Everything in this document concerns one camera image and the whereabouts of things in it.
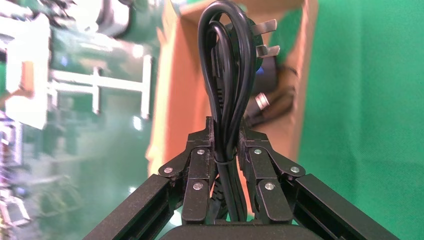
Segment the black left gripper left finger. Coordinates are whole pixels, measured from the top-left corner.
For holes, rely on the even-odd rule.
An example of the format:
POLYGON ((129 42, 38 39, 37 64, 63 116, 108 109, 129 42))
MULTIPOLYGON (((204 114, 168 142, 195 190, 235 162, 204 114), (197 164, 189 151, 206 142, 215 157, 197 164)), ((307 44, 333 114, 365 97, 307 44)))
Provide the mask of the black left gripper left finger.
POLYGON ((215 164, 213 120, 190 133, 185 149, 152 174, 85 237, 86 240, 184 240, 208 222, 215 164))

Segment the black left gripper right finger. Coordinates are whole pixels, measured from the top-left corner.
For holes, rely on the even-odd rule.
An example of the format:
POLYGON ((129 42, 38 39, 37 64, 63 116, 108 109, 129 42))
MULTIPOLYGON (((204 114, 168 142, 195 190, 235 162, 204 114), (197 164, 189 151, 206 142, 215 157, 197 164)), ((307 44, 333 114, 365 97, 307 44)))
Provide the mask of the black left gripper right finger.
POLYGON ((238 160, 252 211, 296 240, 394 240, 396 236, 243 124, 238 160))

